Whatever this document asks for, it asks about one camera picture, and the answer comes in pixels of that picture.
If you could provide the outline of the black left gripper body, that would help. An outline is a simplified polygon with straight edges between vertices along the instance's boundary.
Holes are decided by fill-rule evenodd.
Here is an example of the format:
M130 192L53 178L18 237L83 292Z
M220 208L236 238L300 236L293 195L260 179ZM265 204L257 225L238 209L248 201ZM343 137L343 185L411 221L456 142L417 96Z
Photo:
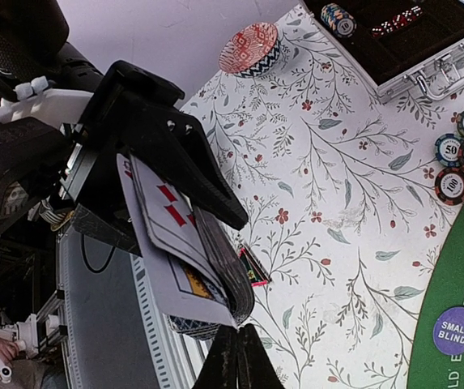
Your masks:
M100 80L80 122L83 148L66 179L67 194L76 203L117 197L111 181L116 170L110 158L130 152L129 118L141 109L175 109L184 96L173 83L125 61L112 64Z

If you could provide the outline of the black triangular marker tag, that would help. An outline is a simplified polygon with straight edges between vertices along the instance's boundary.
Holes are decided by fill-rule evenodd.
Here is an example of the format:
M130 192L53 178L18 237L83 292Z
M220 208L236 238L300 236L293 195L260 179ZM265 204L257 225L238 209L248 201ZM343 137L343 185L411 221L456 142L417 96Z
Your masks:
M269 274L247 245L241 245L238 254L253 287L267 285L271 282Z

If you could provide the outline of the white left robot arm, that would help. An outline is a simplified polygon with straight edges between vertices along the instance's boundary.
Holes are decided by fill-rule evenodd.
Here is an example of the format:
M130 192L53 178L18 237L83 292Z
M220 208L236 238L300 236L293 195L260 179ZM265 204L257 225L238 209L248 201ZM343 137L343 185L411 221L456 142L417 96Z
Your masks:
M227 184L198 119L175 104L174 83L119 60L99 72L68 42L55 1L0 1L0 100L40 76L55 92L90 92L80 131L56 108L57 124L22 118L0 124L0 235L40 200L64 187L77 230L136 250L124 224L116 155L130 152L191 202L234 229L248 216Z

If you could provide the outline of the blue small blind button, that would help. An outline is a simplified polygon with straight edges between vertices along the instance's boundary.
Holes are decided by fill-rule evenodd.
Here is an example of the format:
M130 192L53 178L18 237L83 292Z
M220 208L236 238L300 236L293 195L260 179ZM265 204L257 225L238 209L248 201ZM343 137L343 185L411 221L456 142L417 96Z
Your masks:
M443 312L435 322L432 339L438 351L448 356L464 353L464 306Z

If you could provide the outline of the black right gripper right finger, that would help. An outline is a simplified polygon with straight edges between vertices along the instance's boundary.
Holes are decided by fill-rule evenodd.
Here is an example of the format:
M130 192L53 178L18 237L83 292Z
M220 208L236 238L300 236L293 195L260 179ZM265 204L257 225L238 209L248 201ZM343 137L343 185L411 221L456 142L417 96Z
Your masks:
M239 388L284 389L255 326L251 323L239 330L237 369Z

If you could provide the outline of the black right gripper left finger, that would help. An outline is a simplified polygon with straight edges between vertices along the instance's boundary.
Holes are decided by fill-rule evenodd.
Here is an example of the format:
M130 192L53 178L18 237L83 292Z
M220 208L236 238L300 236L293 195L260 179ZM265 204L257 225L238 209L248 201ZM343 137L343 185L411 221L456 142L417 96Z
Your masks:
M193 389L237 388L238 331L221 325Z

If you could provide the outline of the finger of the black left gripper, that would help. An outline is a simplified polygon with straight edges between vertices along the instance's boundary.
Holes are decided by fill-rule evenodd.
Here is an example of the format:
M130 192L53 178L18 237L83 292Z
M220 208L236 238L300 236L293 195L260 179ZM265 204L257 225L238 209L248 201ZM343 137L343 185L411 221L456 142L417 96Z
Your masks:
M79 204L74 210L71 224L78 233L115 246L127 253L141 255L134 228L128 222L115 218L107 221Z
M201 122L175 109L141 109L129 118L130 152L195 205L230 227L247 212L223 177Z

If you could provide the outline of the blue playing card deck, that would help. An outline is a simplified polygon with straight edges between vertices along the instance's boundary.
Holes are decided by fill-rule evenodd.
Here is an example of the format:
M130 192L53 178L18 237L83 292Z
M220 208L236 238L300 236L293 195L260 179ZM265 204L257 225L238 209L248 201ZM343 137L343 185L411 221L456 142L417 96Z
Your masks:
M253 290L217 219L136 157L118 154L116 164L138 255L171 329L210 340L220 325L241 325L253 310Z

